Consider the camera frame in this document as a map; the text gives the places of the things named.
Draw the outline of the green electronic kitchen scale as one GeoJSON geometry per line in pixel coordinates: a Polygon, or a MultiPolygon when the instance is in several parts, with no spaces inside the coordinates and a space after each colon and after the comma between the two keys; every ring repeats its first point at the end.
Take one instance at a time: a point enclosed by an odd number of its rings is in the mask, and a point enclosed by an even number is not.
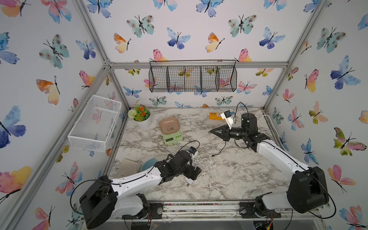
{"type": "Polygon", "coordinates": [[[166,145],[173,145],[183,140],[182,132],[179,130],[170,134],[163,134],[163,140],[166,145]]]}

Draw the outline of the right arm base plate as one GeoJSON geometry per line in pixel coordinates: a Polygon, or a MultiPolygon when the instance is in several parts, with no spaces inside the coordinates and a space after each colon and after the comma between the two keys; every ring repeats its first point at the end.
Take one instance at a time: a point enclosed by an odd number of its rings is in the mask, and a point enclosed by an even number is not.
{"type": "Polygon", "coordinates": [[[274,210],[267,209],[260,201],[240,202],[238,213],[243,219],[261,218],[281,218],[281,214],[274,210]]]}

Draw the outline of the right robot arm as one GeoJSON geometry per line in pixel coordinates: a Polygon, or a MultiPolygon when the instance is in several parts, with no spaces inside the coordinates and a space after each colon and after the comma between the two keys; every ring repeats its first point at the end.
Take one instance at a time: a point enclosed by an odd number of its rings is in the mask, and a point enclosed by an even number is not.
{"type": "Polygon", "coordinates": [[[319,167],[309,167],[276,145],[264,133],[259,132],[254,114],[241,116],[241,126],[234,127],[235,117],[230,111],[219,114],[226,124],[210,132],[223,141],[243,140],[247,148],[269,159],[289,180],[287,191],[268,193],[255,199],[254,212],[263,217],[277,209],[292,209],[306,213],[331,201],[325,174],[319,167]]]}

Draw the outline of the white usb charger adapter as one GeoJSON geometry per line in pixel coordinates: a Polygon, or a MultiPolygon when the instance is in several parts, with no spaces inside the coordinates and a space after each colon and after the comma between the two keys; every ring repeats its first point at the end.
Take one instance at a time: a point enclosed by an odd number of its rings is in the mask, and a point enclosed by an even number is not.
{"type": "Polygon", "coordinates": [[[187,178],[187,177],[185,177],[185,181],[188,183],[189,186],[195,182],[194,180],[187,178]]]}

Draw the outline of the orange power strip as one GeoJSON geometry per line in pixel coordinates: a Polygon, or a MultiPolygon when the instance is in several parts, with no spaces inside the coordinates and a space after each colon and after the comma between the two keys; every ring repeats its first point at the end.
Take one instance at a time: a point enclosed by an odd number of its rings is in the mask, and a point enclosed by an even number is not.
{"type": "Polygon", "coordinates": [[[225,120],[222,116],[222,113],[210,112],[209,113],[210,120],[225,120]]]}

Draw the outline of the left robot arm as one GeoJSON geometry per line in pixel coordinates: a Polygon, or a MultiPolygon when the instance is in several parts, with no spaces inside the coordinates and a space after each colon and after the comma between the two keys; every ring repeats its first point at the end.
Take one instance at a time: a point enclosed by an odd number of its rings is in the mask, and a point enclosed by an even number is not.
{"type": "Polygon", "coordinates": [[[109,179],[101,176],[80,197],[79,203],[88,230],[95,229],[112,217],[143,219],[152,213],[142,190],[161,185],[177,176],[196,180],[201,169],[193,166],[196,148],[180,150],[149,169],[128,177],[109,179]]]}

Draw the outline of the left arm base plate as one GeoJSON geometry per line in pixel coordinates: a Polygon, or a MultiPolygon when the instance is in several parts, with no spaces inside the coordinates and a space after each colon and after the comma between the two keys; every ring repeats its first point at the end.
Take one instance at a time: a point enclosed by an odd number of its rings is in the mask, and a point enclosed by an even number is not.
{"type": "Polygon", "coordinates": [[[122,219],[137,220],[137,219],[162,219],[163,203],[149,202],[149,206],[144,205],[143,210],[137,215],[123,215],[122,219]]]}

